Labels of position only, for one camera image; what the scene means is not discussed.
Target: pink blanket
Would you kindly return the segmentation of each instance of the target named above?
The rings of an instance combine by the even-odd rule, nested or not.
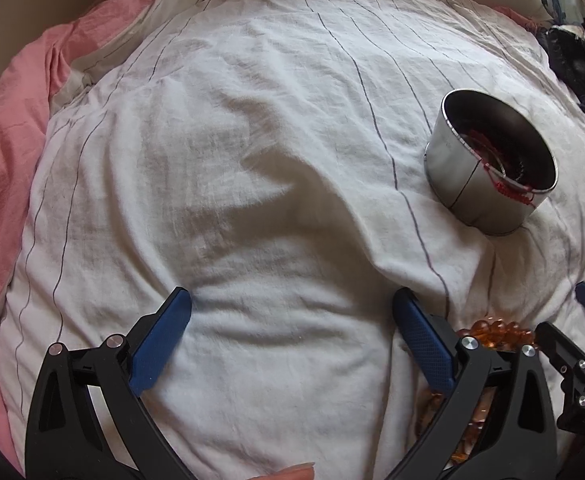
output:
[[[154,0],[108,0],[26,46],[0,78],[0,297],[21,248],[29,192],[46,141],[50,99],[73,60],[103,47]],[[19,468],[0,392],[0,450]]]

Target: bed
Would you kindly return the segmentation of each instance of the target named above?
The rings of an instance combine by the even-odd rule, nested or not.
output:
[[[480,1],[109,0],[21,51],[0,78],[2,452],[23,465],[51,342],[98,345],[177,285],[192,321],[144,402],[198,478],[385,478],[422,389],[399,286],[456,328],[551,320],[585,351],[585,115],[490,8],[508,1]],[[511,104],[557,158],[507,237],[423,173],[454,88]]]

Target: red string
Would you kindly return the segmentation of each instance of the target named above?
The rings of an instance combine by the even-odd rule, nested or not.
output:
[[[486,148],[488,148],[490,151],[492,151],[493,153],[499,153],[499,150],[497,150],[495,148],[495,146],[493,145],[493,143],[490,142],[490,139],[488,139],[484,134],[482,134],[481,132],[477,131],[477,130],[470,130],[467,133],[467,136],[470,137],[471,139],[475,139],[478,140],[480,142],[480,144],[483,144]]]
[[[485,172],[488,174],[490,182],[493,183],[493,186],[495,186],[495,189],[499,193],[510,198],[511,200],[515,200],[522,204],[535,207],[535,205],[532,203],[532,200],[534,199],[534,193],[532,192],[532,188],[530,186],[526,186],[526,189],[528,190],[529,193],[531,193],[532,196],[528,196],[524,193],[521,193],[520,191],[512,189],[510,186],[501,181],[498,182],[495,181],[495,179],[493,179],[492,172],[490,171],[490,165],[486,161],[483,162],[483,168],[485,169]]]

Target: metal screw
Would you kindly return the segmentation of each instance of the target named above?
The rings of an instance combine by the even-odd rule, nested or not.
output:
[[[521,351],[527,357],[534,357],[537,353],[537,351],[534,349],[534,346],[532,345],[523,345],[521,347]]]
[[[461,346],[467,350],[476,350],[479,348],[479,341],[473,337],[467,336],[461,340]]]
[[[108,345],[108,348],[119,348],[124,344],[124,336],[119,334],[111,335],[106,339],[106,344]]]
[[[48,354],[50,355],[59,355],[63,351],[63,345],[61,343],[53,343],[48,348]]]

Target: metal container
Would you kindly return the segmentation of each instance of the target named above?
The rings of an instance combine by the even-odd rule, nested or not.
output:
[[[443,98],[424,164],[439,200],[488,235],[514,231],[557,185],[557,163],[534,126],[475,90]]]

